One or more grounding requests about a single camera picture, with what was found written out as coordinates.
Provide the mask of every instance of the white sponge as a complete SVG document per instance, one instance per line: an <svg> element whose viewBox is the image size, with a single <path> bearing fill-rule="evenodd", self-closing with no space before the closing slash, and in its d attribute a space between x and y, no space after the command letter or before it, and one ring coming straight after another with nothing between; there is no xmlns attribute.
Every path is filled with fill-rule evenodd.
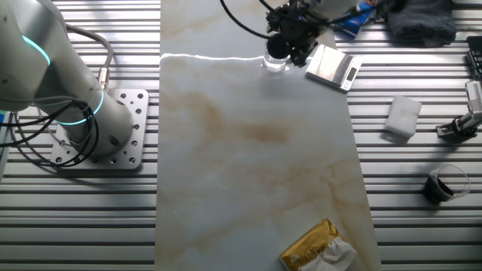
<svg viewBox="0 0 482 271"><path fill-rule="evenodd" d="M419 117L422 104L403 96L396 96L390 108L389 119L385 129L407 138L415 135L416 119Z"/></svg>

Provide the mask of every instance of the cable connector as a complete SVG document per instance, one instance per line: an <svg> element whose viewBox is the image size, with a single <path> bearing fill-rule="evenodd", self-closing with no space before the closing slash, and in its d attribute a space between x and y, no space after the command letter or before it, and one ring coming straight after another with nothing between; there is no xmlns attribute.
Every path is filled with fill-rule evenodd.
<svg viewBox="0 0 482 271"><path fill-rule="evenodd" d="M108 91L108 79L111 76L111 71L107 68L101 68L99 72L100 87L104 91Z"/></svg>

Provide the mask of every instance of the bolt hole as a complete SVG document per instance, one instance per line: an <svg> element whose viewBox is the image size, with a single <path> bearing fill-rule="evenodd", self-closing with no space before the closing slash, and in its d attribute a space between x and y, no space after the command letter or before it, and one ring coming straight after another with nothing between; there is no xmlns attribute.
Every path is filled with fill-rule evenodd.
<svg viewBox="0 0 482 271"><path fill-rule="evenodd" d="M109 142L111 142L112 145L114 145L115 147L120 147L121 146L121 143L112 135L109 135L108 137L108 140Z"/></svg>

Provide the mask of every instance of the clear glass cup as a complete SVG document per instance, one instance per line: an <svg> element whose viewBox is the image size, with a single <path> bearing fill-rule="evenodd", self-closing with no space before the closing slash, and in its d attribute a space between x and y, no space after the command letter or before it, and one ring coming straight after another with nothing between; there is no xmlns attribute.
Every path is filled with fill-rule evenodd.
<svg viewBox="0 0 482 271"><path fill-rule="evenodd" d="M470 179L461 169L447 164L430 172L422 192L427 199L446 202L467 195L470 186Z"/></svg>
<svg viewBox="0 0 482 271"><path fill-rule="evenodd" d="M282 72L286 68L289 56L284 59L276 59L270 55L268 49L264 51L263 66L270 72Z"/></svg>

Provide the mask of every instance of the blue led ring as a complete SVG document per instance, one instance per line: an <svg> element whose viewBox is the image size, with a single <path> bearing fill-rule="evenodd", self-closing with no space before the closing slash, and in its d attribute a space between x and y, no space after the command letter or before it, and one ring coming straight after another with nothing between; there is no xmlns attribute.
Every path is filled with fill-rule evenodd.
<svg viewBox="0 0 482 271"><path fill-rule="evenodd" d="M102 92L102 96L100 98L100 103L99 103L99 106L97 106L96 110L93 112L93 114L97 114L97 112L100 110L100 107L102 106L102 103L104 102L104 91L101 90ZM81 123L84 123L86 122L87 119L83 119L83 120L79 120L77 122L74 122L74 123L63 123L63 122L60 122L60 121L57 121L58 124L62 124L62 125L77 125L77 124L81 124Z"/></svg>
<svg viewBox="0 0 482 271"><path fill-rule="evenodd" d="M47 63L48 65L50 65L50 57L48 57L47 53L45 53L44 50L42 50L42 48L40 48L40 46L38 46L35 42L33 42L30 38L27 38L26 36L22 36L23 37L23 40L31 45L32 47L34 47L35 49L37 49L37 51L39 51L44 57L45 59L47 60Z"/></svg>

